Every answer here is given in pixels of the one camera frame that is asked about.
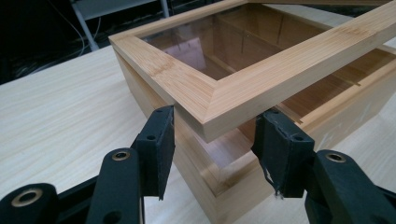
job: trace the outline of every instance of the workbench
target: workbench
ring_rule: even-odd
[[[396,94],[339,143],[380,187],[396,191]],[[46,182],[58,193],[98,175],[107,152],[128,147],[146,122],[111,47],[0,86],[0,197]],[[173,166],[147,223],[209,223]],[[269,197],[236,223],[307,223],[304,199]]]

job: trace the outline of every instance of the wooden frame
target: wooden frame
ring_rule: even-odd
[[[394,15],[378,21],[382,16],[392,14],[396,5],[392,2],[387,6],[392,9],[387,12],[380,7],[371,16],[345,23],[220,80],[201,74],[138,38],[245,3],[248,1],[220,2],[110,38],[131,92],[143,112],[148,116],[154,108],[162,105],[176,106],[177,150],[174,162],[209,219],[218,223],[236,220],[272,192],[263,179],[257,159],[249,151],[251,137],[243,133],[243,126],[239,129],[234,127],[359,58],[396,33]],[[337,42],[340,34],[353,38],[340,45]],[[382,57],[381,52],[374,55]],[[319,140],[318,147],[333,146],[372,117],[393,94],[395,57],[385,55],[387,59],[381,63],[381,68],[371,71],[370,76],[353,83],[343,94],[314,112],[303,118],[294,118],[293,113],[289,116]],[[279,59],[295,66],[282,67],[277,63]],[[253,83],[255,87],[247,91],[238,87],[241,76],[245,85],[250,87]],[[248,82],[245,77],[254,81]],[[247,94],[238,99],[237,91],[240,89]],[[231,108],[230,111],[224,112],[227,108]],[[218,135],[221,137],[207,143]]]
[[[396,2],[390,2],[219,81],[136,37],[247,2],[224,1],[199,12],[110,37],[117,53],[128,63],[139,65],[137,72],[143,79],[160,95],[166,95],[166,103],[176,105],[184,120],[207,142],[253,119],[396,35]]]

